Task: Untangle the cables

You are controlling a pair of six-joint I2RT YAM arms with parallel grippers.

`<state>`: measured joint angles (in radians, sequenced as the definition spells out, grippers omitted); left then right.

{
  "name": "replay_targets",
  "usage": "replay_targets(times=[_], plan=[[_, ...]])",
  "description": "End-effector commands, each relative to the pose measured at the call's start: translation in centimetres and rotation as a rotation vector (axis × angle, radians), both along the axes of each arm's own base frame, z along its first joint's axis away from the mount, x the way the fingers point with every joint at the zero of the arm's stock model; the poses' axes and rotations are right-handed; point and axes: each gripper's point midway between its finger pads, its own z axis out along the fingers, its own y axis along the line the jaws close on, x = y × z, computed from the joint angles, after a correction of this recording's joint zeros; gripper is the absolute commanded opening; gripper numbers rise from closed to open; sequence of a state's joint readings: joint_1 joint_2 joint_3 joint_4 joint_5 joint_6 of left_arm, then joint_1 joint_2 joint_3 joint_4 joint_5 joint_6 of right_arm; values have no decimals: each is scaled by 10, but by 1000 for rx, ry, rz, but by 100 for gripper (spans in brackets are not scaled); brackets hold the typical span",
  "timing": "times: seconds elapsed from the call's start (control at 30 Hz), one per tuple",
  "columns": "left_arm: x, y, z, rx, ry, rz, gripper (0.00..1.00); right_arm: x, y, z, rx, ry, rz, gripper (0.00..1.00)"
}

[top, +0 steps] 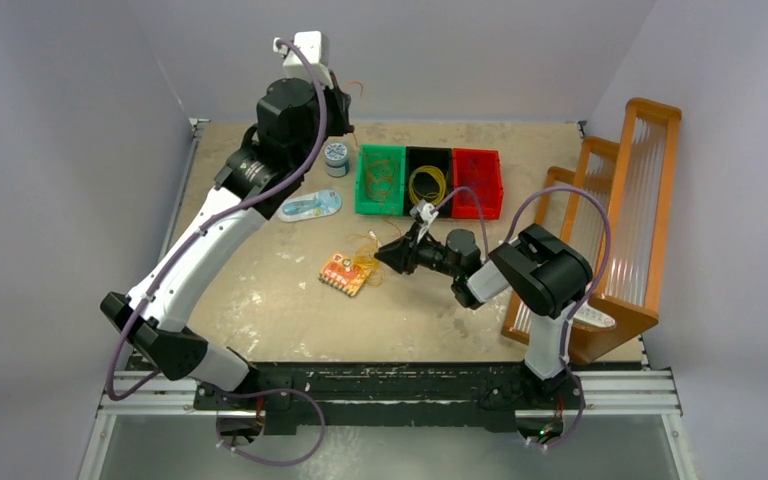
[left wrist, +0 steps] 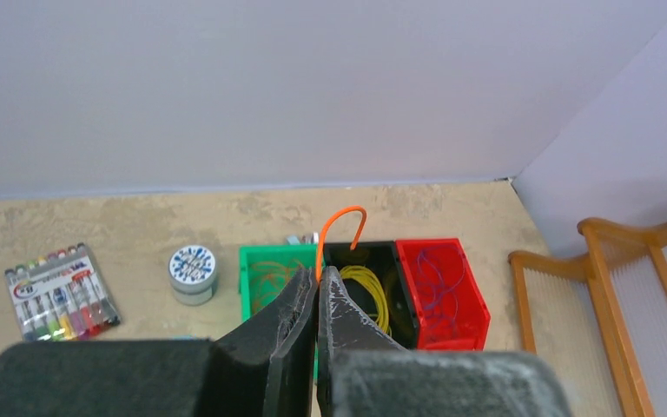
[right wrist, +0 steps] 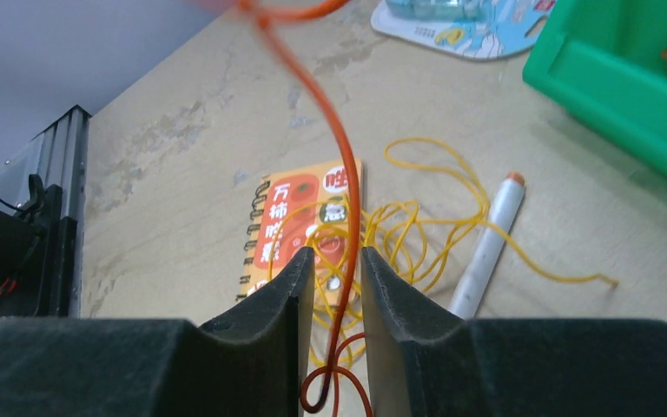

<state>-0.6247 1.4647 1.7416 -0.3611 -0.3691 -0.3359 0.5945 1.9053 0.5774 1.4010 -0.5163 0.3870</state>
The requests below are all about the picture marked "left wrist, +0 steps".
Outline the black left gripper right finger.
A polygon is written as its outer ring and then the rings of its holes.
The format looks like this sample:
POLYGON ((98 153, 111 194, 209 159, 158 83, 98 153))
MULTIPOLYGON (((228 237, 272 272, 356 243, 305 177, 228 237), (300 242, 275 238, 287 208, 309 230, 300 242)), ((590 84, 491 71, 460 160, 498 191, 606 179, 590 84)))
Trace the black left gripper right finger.
POLYGON ((318 349, 323 416, 571 415, 536 355, 405 349, 351 299, 334 267, 320 278, 318 349))

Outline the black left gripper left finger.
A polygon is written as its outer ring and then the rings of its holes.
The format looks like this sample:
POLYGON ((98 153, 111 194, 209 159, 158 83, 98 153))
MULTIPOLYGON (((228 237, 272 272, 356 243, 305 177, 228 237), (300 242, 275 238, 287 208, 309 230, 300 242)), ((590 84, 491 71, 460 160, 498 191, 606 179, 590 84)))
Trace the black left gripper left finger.
POLYGON ((16 344, 0 354, 0 416, 307 416, 317 308, 301 269, 218 340, 16 344))

